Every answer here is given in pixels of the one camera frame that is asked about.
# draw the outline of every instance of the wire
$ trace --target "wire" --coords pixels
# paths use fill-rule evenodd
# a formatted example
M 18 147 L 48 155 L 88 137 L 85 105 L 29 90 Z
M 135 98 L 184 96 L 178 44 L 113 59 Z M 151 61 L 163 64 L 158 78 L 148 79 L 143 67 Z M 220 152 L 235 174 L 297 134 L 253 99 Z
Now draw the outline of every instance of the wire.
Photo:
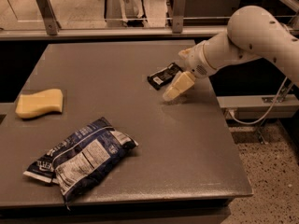
M 268 110 L 264 113 L 264 115 L 261 116 L 259 119 L 255 120 L 255 121 L 253 121 L 253 122 L 243 122 L 243 121 L 241 121 L 241 120 L 235 118 L 235 111 L 234 111 L 234 110 L 232 110 L 232 109 L 231 109 L 231 110 L 228 110 L 229 114 L 231 115 L 231 117 L 233 118 L 234 121 L 236 121 L 236 122 L 238 122 L 238 123 L 240 123 L 240 124 L 251 125 L 251 124 L 256 124 L 256 123 L 260 122 L 260 121 L 263 120 L 263 119 L 270 113 L 270 111 L 272 110 L 272 108 L 273 108 L 273 106 L 275 105 L 275 103 L 277 102 L 277 99 L 278 99 L 278 97 L 279 97 L 279 94 L 280 94 L 281 90 L 283 89 L 284 84 L 286 83 L 287 80 L 288 80 L 288 78 L 285 77 L 284 80 L 283 80 L 283 82 L 282 82 L 282 84 L 281 84 L 281 86 L 280 86 L 280 88 L 278 89 L 278 93 L 276 94 L 276 96 L 275 96 L 274 99 L 273 99 L 272 104 L 269 106 Z

